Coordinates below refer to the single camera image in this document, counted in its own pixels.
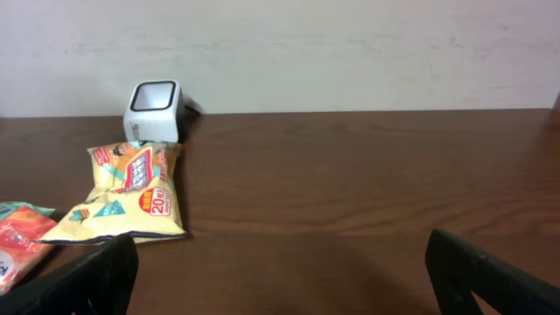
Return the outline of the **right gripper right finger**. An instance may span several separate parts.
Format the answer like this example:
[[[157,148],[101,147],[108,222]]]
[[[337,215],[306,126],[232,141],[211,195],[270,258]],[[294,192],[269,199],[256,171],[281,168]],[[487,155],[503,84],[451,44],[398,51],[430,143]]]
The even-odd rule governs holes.
[[[559,315],[559,289],[443,229],[434,229],[425,265],[443,314],[481,314],[479,296],[500,314]]]

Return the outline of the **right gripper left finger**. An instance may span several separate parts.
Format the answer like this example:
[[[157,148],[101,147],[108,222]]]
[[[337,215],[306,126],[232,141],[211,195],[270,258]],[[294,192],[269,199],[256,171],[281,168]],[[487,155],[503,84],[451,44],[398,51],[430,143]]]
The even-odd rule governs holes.
[[[1,315],[125,314],[138,271],[137,248],[117,236],[1,297]]]

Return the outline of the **small orange snack packet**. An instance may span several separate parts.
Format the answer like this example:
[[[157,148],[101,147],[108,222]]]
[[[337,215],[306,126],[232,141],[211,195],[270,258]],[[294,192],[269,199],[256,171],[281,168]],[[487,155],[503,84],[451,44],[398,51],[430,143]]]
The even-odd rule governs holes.
[[[43,260],[53,245],[39,239],[57,222],[31,209],[20,208],[1,220],[1,294],[10,291]]]

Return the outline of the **teal wet wipes pack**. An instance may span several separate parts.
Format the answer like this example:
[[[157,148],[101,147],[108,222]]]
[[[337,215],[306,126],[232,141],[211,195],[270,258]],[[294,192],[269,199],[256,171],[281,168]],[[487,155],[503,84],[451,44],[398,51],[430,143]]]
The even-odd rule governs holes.
[[[20,208],[31,209],[32,211],[50,217],[55,212],[54,208],[34,206],[33,204],[23,201],[6,201],[2,202],[0,206],[0,220],[8,218],[11,214],[15,213]]]

